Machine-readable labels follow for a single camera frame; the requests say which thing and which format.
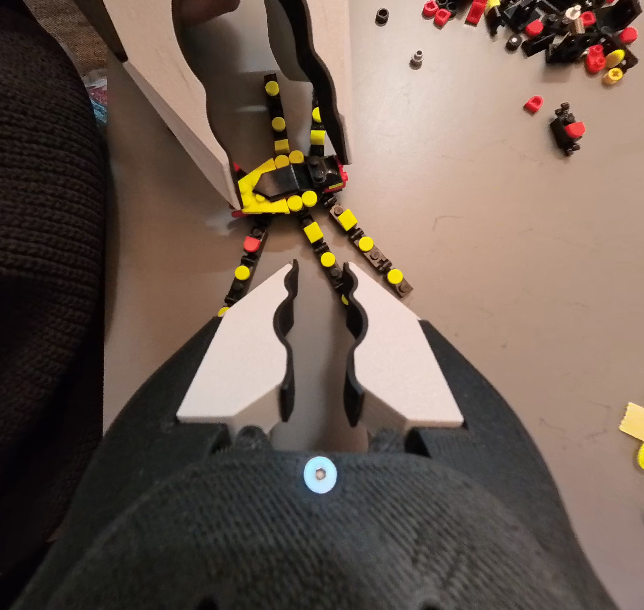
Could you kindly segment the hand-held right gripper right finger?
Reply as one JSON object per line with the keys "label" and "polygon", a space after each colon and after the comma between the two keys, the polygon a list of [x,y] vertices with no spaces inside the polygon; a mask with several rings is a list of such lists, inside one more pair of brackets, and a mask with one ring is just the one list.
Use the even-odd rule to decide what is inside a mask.
{"label": "hand-held right gripper right finger", "polygon": [[464,416],[428,341],[426,324],[352,262],[342,269],[346,327],[343,405],[351,427],[457,429]]}

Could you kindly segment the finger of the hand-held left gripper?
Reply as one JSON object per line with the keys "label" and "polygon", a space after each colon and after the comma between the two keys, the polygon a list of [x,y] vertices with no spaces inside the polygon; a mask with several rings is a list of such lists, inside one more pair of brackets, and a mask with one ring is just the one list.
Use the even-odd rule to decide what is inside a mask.
{"label": "finger of the hand-held left gripper", "polygon": [[349,0],[263,0],[281,72],[310,82],[336,155],[351,163],[352,61]]}
{"label": "finger of the hand-held left gripper", "polygon": [[206,179],[240,209],[234,165],[176,35],[176,0],[73,0]]}

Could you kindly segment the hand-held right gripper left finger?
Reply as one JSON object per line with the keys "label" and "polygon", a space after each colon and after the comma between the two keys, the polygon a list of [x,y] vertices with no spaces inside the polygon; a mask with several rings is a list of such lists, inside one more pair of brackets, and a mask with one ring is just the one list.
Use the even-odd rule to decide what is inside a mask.
{"label": "hand-held right gripper left finger", "polygon": [[299,264],[293,260],[216,319],[218,325],[179,406],[181,423],[221,423],[231,434],[269,434],[294,409],[293,351]]}

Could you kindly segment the black yellow lego spider model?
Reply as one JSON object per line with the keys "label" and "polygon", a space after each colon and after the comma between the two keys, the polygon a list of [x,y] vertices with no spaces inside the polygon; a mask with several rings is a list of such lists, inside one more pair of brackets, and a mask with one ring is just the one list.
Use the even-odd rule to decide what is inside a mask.
{"label": "black yellow lego spider model", "polygon": [[326,210],[330,219],[398,298],[408,296],[413,289],[404,273],[383,254],[373,238],[360,228],[354,213],[343,207],[336,197],[346,187],[348,174],[336,155],[325,154],[326,130],[317,94],[312,93],[310,147],[305,154],[289,145],[277,74],[266,74],[263,87],[274,136],[274,156],[247,173],[234,165],[241,209],[232,211],[231,215],[234,218],[251,218],[251,229],[217,315],[225,315],[249,292],[270,225],[278,216],[292,217],[298,222],[328,282],[336,293],[342,294],[340,264],[311,212],[317,206]]}

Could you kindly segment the pile of loose lego pieces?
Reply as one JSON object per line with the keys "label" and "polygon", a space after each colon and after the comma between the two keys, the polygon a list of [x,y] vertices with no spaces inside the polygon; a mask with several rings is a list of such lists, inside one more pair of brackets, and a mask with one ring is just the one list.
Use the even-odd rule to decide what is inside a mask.
{"label": "pile of loose lego pieces", "polygon": [[608,87],[640,63],[634,44],[643,0],[428,0],[421,17],[443,28],[461,17],[483,24],[491,39],[505,36],[507,52],[542,55],[547,66],[581,64]]}

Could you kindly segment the black red lego subassembly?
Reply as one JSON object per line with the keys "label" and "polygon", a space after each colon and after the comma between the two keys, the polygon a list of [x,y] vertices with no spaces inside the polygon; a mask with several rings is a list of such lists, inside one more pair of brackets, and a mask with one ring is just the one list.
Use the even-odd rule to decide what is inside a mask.
{"label": "black red lego subassembly", "polygon": [[576,119],[568,102],[561,103],[555,109],[549,128],[555,145],[565,156],[571,157],[580,150],[579,141],[585,134],[586,126]]}

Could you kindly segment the person's dark knit clothing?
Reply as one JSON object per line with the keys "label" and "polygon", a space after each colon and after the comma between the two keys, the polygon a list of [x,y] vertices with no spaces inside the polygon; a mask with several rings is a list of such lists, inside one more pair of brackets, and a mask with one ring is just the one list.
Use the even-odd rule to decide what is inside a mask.
{"label": "person's dark knit clothing", "polygon": [[44,548],[101,436],[107,167],[75,66],[1,0],[1,573]]}

